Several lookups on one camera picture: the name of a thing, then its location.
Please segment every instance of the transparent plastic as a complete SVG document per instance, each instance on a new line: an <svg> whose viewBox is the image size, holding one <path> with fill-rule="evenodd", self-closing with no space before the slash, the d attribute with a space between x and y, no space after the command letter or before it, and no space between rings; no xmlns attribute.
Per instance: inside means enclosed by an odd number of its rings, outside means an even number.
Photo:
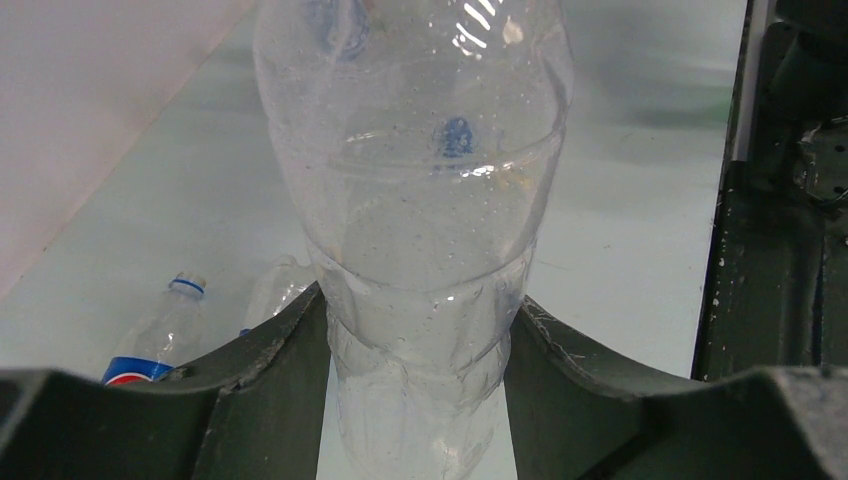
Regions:
<svg viewBox="0 0 848 480"><path fill-rule="evenodd" d="M201 348L206 325L200 300L205 287L206 281L197 275L178 274L120 341L115 356L172 367L197 359L204 353Z"/></svg>
<svg viewBox="0 0 848 480"><path fill-rule="evenodd" d="M277 259L253 287L242 333L275 317L314 282L312 268L298 264L291 255Z"/></svg>
<svg viewBox="0 0 848 480"><path fill-rule="evenodd" d="M368 479L462 479L493 431L573 68L558 0L266 0L254 53Z"/></svg>

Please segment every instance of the white table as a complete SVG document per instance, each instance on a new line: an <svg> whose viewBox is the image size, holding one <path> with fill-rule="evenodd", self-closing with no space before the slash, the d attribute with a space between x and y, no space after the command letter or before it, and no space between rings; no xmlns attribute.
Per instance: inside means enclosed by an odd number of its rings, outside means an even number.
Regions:
<svg viewBox="0 0 848 480"><path fill-rule="evenodd" d="M565 4L577 94L529 293L600 342L685 376L745 5ZM253 282L280 253L307 260L256 89L253 20L0 303L0 365L99 377L138 312L184 269L208 280L208 347L217 347L236 335ZM348 478L330 417L319 478ZM503 420L474 478L512 464L505 410Z"/></svg>

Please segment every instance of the clear plastic bottle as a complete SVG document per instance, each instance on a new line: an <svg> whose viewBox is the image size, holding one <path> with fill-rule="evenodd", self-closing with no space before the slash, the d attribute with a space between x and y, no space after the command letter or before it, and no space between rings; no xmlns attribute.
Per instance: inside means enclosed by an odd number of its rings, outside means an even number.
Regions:
<svg viewBox="0 0 848 480"><path fill-rule="evenodd" d="M274 150L369 480L466 478L492 435L573 68L559 0L266 0Z"/></svg>
<svg viewBox="0 0 848 480"><path fill-rule="evenodd" d="M291 255L283 255L256 281L239 335L275 317L315 282L315 273Z"/></svg>
<svg viewBox="0 0 848 480"><path fill-rule="evenodd" d="M180 272L118 344L103 383L154 381L199 357L206 327L200 306L205 288L202 277Z"/></svg>

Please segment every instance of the red and blue label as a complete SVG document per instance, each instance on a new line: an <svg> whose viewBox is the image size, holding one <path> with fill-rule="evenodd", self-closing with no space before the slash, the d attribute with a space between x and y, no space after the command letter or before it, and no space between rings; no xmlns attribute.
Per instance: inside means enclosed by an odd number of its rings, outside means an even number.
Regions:
<svg viewBox="0 0 848 480"><path fill-rule="evenodd" d="M132 382L152 382L173 367L164 363L135 357L115 357L103 374L104 385L124 385Z"/></svg>

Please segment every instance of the blue spot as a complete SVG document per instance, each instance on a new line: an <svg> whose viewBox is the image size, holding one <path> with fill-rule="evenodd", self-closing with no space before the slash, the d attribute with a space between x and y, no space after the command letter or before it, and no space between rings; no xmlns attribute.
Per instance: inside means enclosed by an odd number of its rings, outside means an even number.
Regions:
<svg viewBox="0 0 848 480"><path fill-rule="evenodd" d="M368 43L371 28L368 25L368 12L362 0L351 0L350 35L344 39L344 46L339 52L338 60L350 61L359 56ZM315 39L325 53L336 50L339 34L339 0L311 0L308 3L307 22L312 25Z"/></svg>
<svg viewBox="0 0 848 480"><path fill-rule="evenodd" d="M445 124L442 134L442 156L445 158L460 158L469 153L474 153L474 134L468 120L462 117L453 117Z"/></svg>

